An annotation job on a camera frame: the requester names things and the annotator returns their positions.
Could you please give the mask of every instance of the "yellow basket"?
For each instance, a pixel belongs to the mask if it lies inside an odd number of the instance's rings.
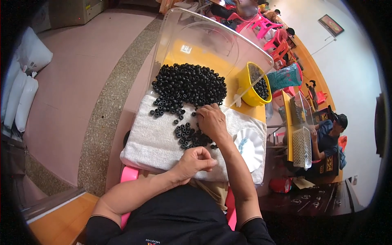
[[[259,68],[260,73],[263,74],[263,70],[256,65],[253,62],[248,62],[247,65],[242,69],[242,71],[240,71],[237,74],[238,77],[238,83],[239,83],[239,89],[237,91],[237,94],[241,94],[243,91],[245,91],[247,88],[249,88],[251,86],[251,82],[250,82],[250,75],[249,75],[249,64],[255,65]],[[272,94],[271,94],[271,88],[269,85],[269,81],[266,75],[264,75],[264,80],[265,83],[267,85],[267,89],[268,89],[268,98],[267,100],[263,100],[254,90],[254,88],[252,87],[251,89],[248,90],[248,92],[246,92],[246,94],[244,94],[244,96],[242,96],[242,99],[245,101],[245,103],[247,103],[250,106],[259,106],[259,105],[265,105],[267,103],[270,103],[272,100]]]

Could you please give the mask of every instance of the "red bag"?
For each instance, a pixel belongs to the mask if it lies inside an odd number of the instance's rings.
[[[287,193],[291,190],[292,179],[292,177],[271,179],[269,182],[269,187],[274,192]]]
[[[342,151],[344,152],[344,149],[346,148],[347,145],[347,136],[345,135],[340,136],[338,139],[338,145],[343,148]]]

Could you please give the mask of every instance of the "granite floor border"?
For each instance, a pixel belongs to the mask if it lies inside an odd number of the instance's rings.
[[[162,20],[154,19],[124,52],[109,75],[91,114],[79,161],[78,186],[105,193],[109,156],[120,115],[144,60],[156,43]]]
[[[74,187],[44,167],[28,151],[25,151],[25,169],[30,180],[48,196],[61,193]]]

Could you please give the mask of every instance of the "framed picture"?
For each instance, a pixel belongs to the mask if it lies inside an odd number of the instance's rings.
[[[336,23],[329,15],[324,15],[321,19],[318,20],[321,25],[323,25],[327,30],[333,35],[337,36],[340,33],[344,32],[344,29]]]

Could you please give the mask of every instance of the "khaki pants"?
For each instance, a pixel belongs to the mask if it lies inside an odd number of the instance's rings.
[[[147,178],[153,175],[157,175],[157,173],[150,172],[143,169],[139,170],[139,178]],[[222,211],[227,210],[227,207],[225,206],[225,202],[227,197],[227,189],[229,187],[228,182],[224,182],[224,181],[211,182],[211,181],[191,179],[189,185],[206,191],[215,200],[216,204],[219,205]]]

